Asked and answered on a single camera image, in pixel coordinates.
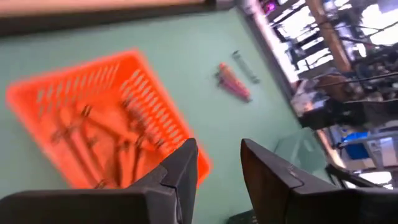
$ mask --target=basket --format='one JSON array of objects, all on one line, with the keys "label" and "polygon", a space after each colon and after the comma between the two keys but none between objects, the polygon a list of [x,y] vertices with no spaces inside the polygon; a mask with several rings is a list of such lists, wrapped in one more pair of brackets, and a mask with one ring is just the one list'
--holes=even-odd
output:
[{"label": "basket", "polygon": [[[136,50],[12,84],[7,101],[73,188],[125,188],[192,138]],[[199,147],[198,185],[210,171]]]}]

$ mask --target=orange plastic basket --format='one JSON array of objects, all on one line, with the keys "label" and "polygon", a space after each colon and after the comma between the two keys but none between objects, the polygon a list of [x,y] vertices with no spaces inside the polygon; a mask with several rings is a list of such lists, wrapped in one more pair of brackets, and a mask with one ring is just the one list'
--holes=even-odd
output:
[{"label": "orange plastic basket", "polygon": [[[7,100],[74,188],[123,188],[193,134],[137,51],[11,85]],[[210,171],[199,148],[198,185]]]}]

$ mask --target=blue container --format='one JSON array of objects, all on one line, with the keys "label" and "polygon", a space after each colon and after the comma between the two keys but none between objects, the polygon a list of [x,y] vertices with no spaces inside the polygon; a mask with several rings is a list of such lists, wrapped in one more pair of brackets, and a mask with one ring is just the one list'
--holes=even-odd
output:
[{"label": "blue container", "polygon": [[[349,142],[352,140],[366,138],[367,136],[368,136],[367,132],[352,133],[352,134],[347,135],[347,137],[343,138],[342,140],[343,140],[343,142]],[[368,154],[364,144],[362,144],[362,143],[346,146],[345,149],[348,154],[348,157],[352,160],[369,158],[369,154]]]}]

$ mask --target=small metal part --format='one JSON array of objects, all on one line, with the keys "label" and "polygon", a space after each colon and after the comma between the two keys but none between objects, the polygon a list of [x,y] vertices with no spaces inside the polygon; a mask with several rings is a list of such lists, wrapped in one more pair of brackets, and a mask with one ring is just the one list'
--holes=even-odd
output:
[{"label": "small metal part", "polygon": [[232,58],[235,59],[238,66],[241,68],[241,70],[244,72],[244,74],[250,79],[251,82],[253,82],[253,83],[260,82],[260,79],[257,76],[255,76],[255,74],[253,74],[253,71],[249,68],[247,63],[243,60],[242,55],[239,53],[238,50],[236,50],[232,53]]}]

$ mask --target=green table surface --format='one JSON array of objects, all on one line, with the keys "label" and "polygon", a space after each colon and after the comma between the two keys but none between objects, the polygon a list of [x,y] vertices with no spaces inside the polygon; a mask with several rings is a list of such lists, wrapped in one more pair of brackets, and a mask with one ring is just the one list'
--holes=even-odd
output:
[{"label": "green table surface", "polygon": [[[213,163],[198,188],[194,223],[223,223],[251,209],[239,161],[242,138],[268,149],[300,129],[243,18],[233,9],[194,16],[125,22],[0,39],[0,86],[55,68],[138,48],[148,59]],[[231,54],[239,50],[261,79],[252,84]],[[244,103],[217,87],[214,74],[229,64],[250,89]],[[0,196],[27,189],[65,189],[3,101],[0,108]]]}]

